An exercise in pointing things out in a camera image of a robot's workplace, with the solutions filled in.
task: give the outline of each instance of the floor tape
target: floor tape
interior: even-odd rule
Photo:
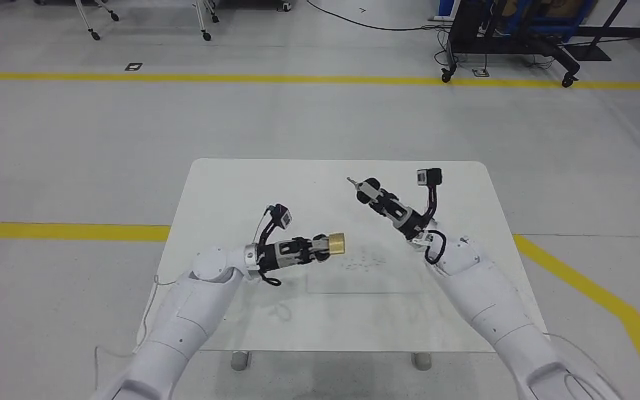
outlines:
[[[0,222],[0,239],[109,240],[164,242],[168,225],[41,224]],[[613,293],[598,286],[568,264],[521,235],[513,235],[520,253],[614,314],[640,354],[640,313]]]
[[[396,86],[462,86],[563,89],[559,80],[454,78],[445,84],[440,77],[356,76],[356,75],[212,75],[212,74],[143,74],[143,73],[65,73],[0,72],[5,81],[84,81],[141,83],[261,83],[261,84],[332,84]],[[578,81],[572,89],[640,90],[640,82]]]
[[[0,239],[164,242],[167,225],[39,224],[0,222]]]
[[[633,306],[598,286],[594,281],[547,253],[524,236],[513,235],[513,239],[520,253],[618,317],[636,351],[640,354],[640,313]]]

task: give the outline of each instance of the gold object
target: gold object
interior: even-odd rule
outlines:
[[[344,254],[344,233],[332,233],[329,235],[329,254]]]

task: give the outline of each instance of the cable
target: cable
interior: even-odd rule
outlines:
[[[591,397],[591,400],[594,400],[593,396],[580,383],[583,383],[583,384],[587,385],[591,390],[596,392],[596,394],[598,396],[600,396],[600,399],[602,399],[602,400],[606,399],[606,397],[604,397],[602,395],[602,393],[598,389],[596,389],[595,386],[593,386],[593,384],[591,384],[589,381],[587,381],[586,379],[582,378],[580,375],[576,375],[576,374],[573,374],[571,372],[567,372],[566,375],[564,376],[564,386],[567,388],[567,391],[569,392],[571,397],[573,397],[575,400],[580,400],[580,399],[578,397],[576,397],[575,394],[573,394],[573,391],[569,387],[569,383],[567,382],[567,379],[569,377],[573,378],[576,381],[576,383],[578,385],[580,385],[580,387],[582,387],[582,390],[584,390],[589,395],[589,397]]]
[[[600,378],[602,378],[602,380],[604,380],[606,382],[607,385],[609,385],[609,387],[611,388],[612,391],[614,391],[616,394],[619,394],[620,391],[611,383],[611,378],[607,375],[607,373],[604,371],[604,369],[600,366],[600,364],[598,364],[598,362],[596,360],[593,359],[593,357],[591,357],[586,351],[582,350],[582,348],[580,346],[578,346],[577,344],[573,343],[571,340],[567,339],[566,337],[562,336],[562,335],[558,335],[557,333],[549,333],[549,332],[542,332],[543,335],[545,336],[550,336],[550,337],[555,337],[558,339],[563,340],[566,343],[569,343],[574,349],[578,350],[583,356],[585,356],[597,369],[598,369],[598,375],[600,376]],[[585,380],[584,378],[582,378],[579,375],[575,375],[569,371],[567,371],[567,375],[565,375],[564,378],[564,382],[565,382],[565,386],[567,388],[567,390],[569,391],[569,393],[571,394],[571,396],[578,400],[578,398],[576,398],[576,396],[573,394],[573,392],[571,391],[571,389],[569,388],[569,386],[567,385],[567,378],[568,377],[572,377],[573,379],[575,379],[578,384],[580,384],[580,382],[586,384],[587,386],[589,386],[594,392],[596,392],[596,394],[598,394],[598,396],[600,396],[602,399],[604,399],[605,397],[602,396],[602,394],[593,386],[593,384],[591,384],[590,382],[588,382],[587,380]]]
[[[435,229],[429,229],[427,231],[427,233],[433,233],[436,234],[438,236],[440,236],[440,239],[442,239],[442,246],[440,247],[440,251],[438,252],[438,255],[436,256],[436,258],[429,258],[429,250],[431,250],[431,246],[427,246],[425,252],[424,252],[424,259],[431,265],[436,265],[440,259],[442,258],[442,256],[444,255],[444,250],[445,247],[447,247],[447,237],[444,235],[444,233],[437,231]]]
[[[621,39],[600,40],[598,43],[625,42],[625,41],[633,40],[633,39],[640,39],[640,38],[621,38]],[[564,47],[564,46],[582,46],[582,45],[589,45],[589,44],[591,44],[591,42],[561,43],[558,46],[560,46],[560,47]]]
[[[415,27],[415,28],[383,28],[383,27],[380,27],[380,26],[373,26],[373,25],[363,24],[362,22],[354,21],[354,20],[349,19],[347,17],[343,17],[342,15],[332,13],[331,11],[327,11],[327,10],[317,6],[316,4],[312,3],[311,0],[307,0],[307,3],[309,3],[309,5],[311,5],[313,8],[315,8],[317,10],[320,10],[323,13],[332,15],[332,16],[334,16],[336,18],[340,18],[343,21],[347,21],[347,22],[350,22],[350,23],[358,25],[358,26],[363,26],[365,28],[376,29],[376,30],[379,30],[379,31],[389,31],[389,32],[428,31],[428,30],[435,29],[437,27],[443,26],[443,25],[422,25],[420,27]]]
[[[556,61],[556,59],[554,57],[552,57],[550,61],[537,62],[536,61],[536,55],[532,54],[532,56],[533,56],[533,61],[530,62],[530,63],[525,64],[525,66],[527,68],[549,69],[549,68],[551,68],[553,63]]]
[[[256,226],[256,232],[253,234],[253,239],[251,239],[251,243],[256,242],[256,236],[258,236],[258,230],[260,229],[260,225],[262,225],[262,221],[264,220],[264,217],[265,215],[267,215],[268,212],[269,212],[269,207],[267,207],[264,210],[264,213],[262,214],[262,218],[260,218],[260,221],[258,222],[258,226]]]
[[[142,345],[142,343],[144,343],[145,339],[147,338],[147,316],[149,315],[149,311],[151,310],[151,306],[153,305],[153,301],[156,298],[156,293],[158,292],[158,286],[168,286],[168,285],[173,285],[174,283],[177,282],[177,280],[172,281],[172,282],[166,282],[166,283],[161,283],[159,282],[160,277],[158,276],[158,274],[153,276],[153,290],[151,291],[151,300],[149,300],[149,305],[147,306],[146,310],[144,311],[144,315],[142,316],[142,328],[143,328],[143,334],[142,334],[142,340],[138,343],[136,343],[136,347],[133,348],[133,350],[129,353],[129,354],[119,354],[116,353],[115,351],[112,351],[102,345],[97,345],[93,348],[93,386],[94,386],[94,390],[98,390],[98,380],[99,380],[99,368],[98,368],[98,350],[102,350],[105,353],[107,353],[108,355],[112,356],[112,357],[116,357],[116,358],[129,358],[132,357],[134,354],[136,354],[136,352],[138,351],[138,349],[140,348],[140,346]]]
[[[100,374],[100,371],[98,369],[98,349],[104,351],[111,357],[117,357],[117,358],[129,358],[135,354],[133,351],[129,354],[118,354],[100,345],[97,345],[96,347],[94,347],[93,348],[93,390],[94,391],[98,390],[98,376]]]
[[[580,346],[578,346],[577,344],[573,343],[571,340],[567,339],[566,337],[564,337],[562,335],[558,335],[557,333],[542,332],[542,334],[545,335],[545,336],[558,338],[558,339],[561,339],[561,340],[565,341],[566,343],[569,343],[571,346],[573,346],[574,349],[578,350],[580,353],[582,353],[583,356],[587,357],[587,359],[589,361],[591,361],[591,363],[593,363],[593,365],[598,367],[600,372],[602,372],[602,375],[604,375],[607,378],[607,380],[610,380],[609,377],[607,376],[607,374],[604,372],[604,369],[600,366],[600,364],[598,364],[596,362],[596,360],[594,360],[589,354],[587,354],[586,351],[582,350],[582,348]]]

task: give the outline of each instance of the gray floor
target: gray floor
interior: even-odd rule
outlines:
[[[144,72],[439,76],[433,32],[387,33],[332,19],[298,1],[291,13],[229,7],[202,41],[189,5],[74,7],[0,3],[0,72]],[[416,0],[324,0],[387,26],[433,14]],[[358,8],[367,11],[361,13]],[[604,46],[585,80],[640,80],[638,43]],[[558,79],[562,71],[489,58],[493,78]],[[482,57],[470,58],[460,76]],[[640,307],[640,95],[451,86],[257,85],[0,81],[0,221],[170,224],[199,157],[478,160],[514,233]],[[87,398],[92,349],[126,352],[161,243],[0,241],[0,397]],[[550,331],[594,356],[627,398],[640,360],[618,319],[525,259]],[[514,399],[493,355],[198,354],[175,393],[192,398]],[[121,360],[101,359],[101,381]]]

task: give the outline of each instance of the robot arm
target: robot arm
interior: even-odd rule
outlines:
[[[452,236],[433,220],[439,169],[418,171],[429,189],[424,215],[403,205],[375,178],[355,182],[357,199],[392,221],[414,247],[460,316],[491,346],[511,372],[521,400],[619,400],[620,395],[591,365],[569,360],[531,322],[516,289],[472,240]]]
[[[280,281],[268,278],[268,271],[344,253],[341,233],[266,244],[275,227],[286,229],[291,222],[282,205],[269,207],[268,211],[272,219],[258,243],[229,252],[212,247],[198,254],[165,297],[149,336],[129,366],[92,399],[170,399],[189,360],[220,324],[243,277],[259,275],[278,286]]]

